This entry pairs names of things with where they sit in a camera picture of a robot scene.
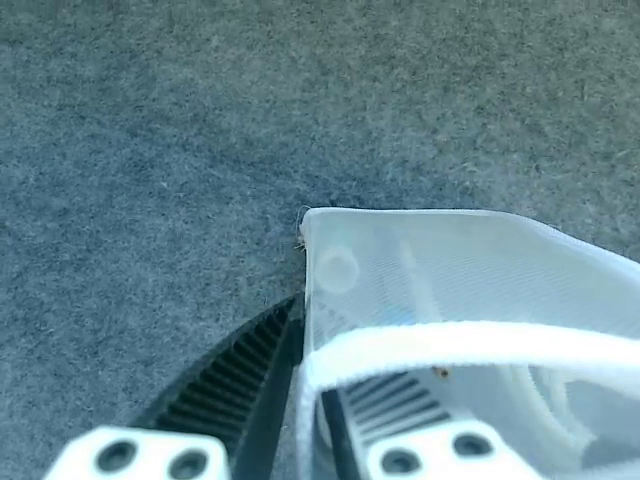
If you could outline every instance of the mounting hole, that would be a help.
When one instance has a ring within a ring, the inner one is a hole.
[[[493,451],[489,441],[475,433],[458,435],[453,442],[453,449],[461,457],[479,457]]]
[[[386,473],[412,473],[420,468],[420,460],[409,450],[389,450],[382,457],[382,469]]]
[[[96,464],[105,473],[118,472],[127,468],[136,456],[136,444],[130,440],[121,440],[102,449]]]
[[[204,472],[207,467],[207,455],[200,450],[187,450],[181,453],[169,467],[169,475],[175,480],[192,480]]]

